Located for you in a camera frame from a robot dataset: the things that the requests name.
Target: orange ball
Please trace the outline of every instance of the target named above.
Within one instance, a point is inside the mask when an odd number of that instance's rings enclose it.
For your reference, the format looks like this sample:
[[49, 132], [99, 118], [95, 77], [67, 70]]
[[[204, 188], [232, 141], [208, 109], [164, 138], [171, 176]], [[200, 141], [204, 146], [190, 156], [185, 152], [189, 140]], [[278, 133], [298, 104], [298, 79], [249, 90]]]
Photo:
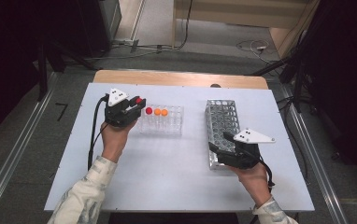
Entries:
[[154, 109], [154, 114], [156, 116], [159, 116], [161, 114], [161, 109], [159, 109], [159, 108]]
[[163, 110], [162, 110], [162, 116], [165, 117], [165, 116], [167, 116], [167, 114], [168, 114], [167, 110], [166, 110], [166, 109], [163, 109]]

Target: person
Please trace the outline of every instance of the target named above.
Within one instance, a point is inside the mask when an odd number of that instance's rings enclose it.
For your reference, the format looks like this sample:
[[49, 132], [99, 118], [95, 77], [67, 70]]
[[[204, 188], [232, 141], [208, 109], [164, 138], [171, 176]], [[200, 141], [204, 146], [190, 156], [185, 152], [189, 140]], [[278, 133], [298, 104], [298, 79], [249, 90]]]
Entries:
[[[105, 199], [106, 188], [118, 165], [118, 160], [126, 145], [132, 122], [125, 128], [102, 124], [103, 152], [97, 156], [91, 169], [74, 184], [56, 205], [49, 224], [97, 223], [100, 208]], [[265, 168], [258, 163], [249, 170], [230, 169], [255, 201], [252, 213], [258, 215], [261, 224], [295, 224], [292, 218], [280, 209], [269, 192]]]

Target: hand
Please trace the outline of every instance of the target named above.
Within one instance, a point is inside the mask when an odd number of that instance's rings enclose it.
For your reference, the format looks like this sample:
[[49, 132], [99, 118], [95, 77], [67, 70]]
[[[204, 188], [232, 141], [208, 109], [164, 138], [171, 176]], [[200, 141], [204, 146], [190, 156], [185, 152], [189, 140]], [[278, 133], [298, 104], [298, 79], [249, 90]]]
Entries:
[[136, 120], [124, 128], [117, 128], [104, 122], [100, 128], [104, 146], [102, 157], [117, 163], [126, 145], [129, 131], [135, 124]]
[[251, 198], [255, 201], [257, 208], [272, 197], [268, 188], [266, 170], [262, 164], [257, 163], [249, 170], [241, 170], [231, 166], [228, 167], [237, 174], [240, 183], [242, 183]]

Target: red ball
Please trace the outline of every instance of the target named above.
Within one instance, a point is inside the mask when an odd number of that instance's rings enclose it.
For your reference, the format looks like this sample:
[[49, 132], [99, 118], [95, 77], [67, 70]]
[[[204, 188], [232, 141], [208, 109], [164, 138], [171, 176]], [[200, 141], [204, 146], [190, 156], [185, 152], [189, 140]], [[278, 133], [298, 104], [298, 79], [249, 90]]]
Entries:
[[152, 114], [152, 108], [151, 107], [147, 107], [146, 114], [148, 114], [148, 115]]

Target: patterned shirt sleeve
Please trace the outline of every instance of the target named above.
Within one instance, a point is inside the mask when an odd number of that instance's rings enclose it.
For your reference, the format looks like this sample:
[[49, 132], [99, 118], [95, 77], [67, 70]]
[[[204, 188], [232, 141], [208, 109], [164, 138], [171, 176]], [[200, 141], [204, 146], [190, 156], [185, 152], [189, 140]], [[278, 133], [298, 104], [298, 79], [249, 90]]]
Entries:
[[261, 224], [298, 224], [281, 210], [273, 197], [258, 209], [254, 207], [252, 213], [258, 215]]
[[117, 163], [98, 156], [88, 174], [63, 195], [48, 223], [97, 223], [106, 188], [116, 167]]

